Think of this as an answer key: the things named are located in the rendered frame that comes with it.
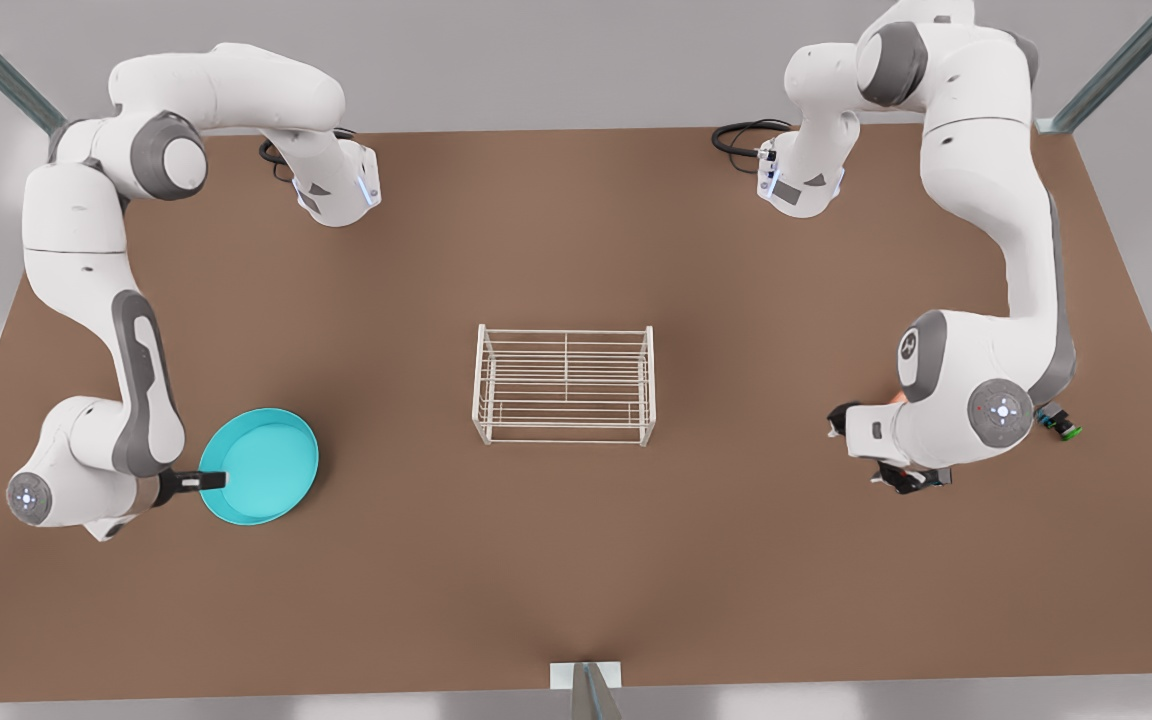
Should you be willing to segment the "teal round plate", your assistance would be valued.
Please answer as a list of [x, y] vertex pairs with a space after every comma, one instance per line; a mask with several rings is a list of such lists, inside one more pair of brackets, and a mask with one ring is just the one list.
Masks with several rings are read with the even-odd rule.
[[282, 518], [310, 488], [319, 467], [314, 432], [300, 415], [262, 407], [223, 424], [200, 454], [202, 471], [223, 471], [221, 488], [205, 488], [202, 502], [215, 518], [256, 526]]

